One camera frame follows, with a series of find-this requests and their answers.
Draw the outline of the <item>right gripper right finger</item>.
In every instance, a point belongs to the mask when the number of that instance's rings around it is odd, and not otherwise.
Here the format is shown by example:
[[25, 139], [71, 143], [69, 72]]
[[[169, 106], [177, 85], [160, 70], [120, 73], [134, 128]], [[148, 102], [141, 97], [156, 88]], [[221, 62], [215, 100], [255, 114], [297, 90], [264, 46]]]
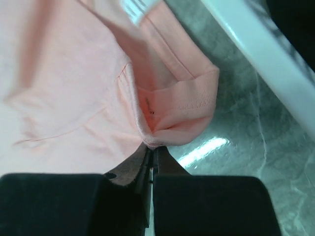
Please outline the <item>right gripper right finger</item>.
[[167, 147], [158, 147], [153, 151], [153, 177], [156, 176], [191, 176], [170, 154]]

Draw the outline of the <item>pink t-shirt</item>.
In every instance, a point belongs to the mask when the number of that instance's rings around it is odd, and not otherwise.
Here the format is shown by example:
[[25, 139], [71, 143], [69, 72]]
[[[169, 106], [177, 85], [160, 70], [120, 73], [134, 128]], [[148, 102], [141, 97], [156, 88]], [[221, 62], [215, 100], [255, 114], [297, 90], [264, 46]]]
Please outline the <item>pink t-shirt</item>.
[[218, 79], [162, 0], [3, 0], [0, 173], [103, 174], [187, 144]]

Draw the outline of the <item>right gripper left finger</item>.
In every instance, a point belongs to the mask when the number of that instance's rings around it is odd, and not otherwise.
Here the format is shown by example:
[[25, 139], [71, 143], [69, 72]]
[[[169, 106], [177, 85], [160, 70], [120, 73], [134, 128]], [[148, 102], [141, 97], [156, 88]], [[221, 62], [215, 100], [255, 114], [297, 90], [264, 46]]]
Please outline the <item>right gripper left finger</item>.
[[143, 189], [148, 182], [151, 150], [142, 143], [137, 150], [104, 176], [104, 185], [114, 189]]

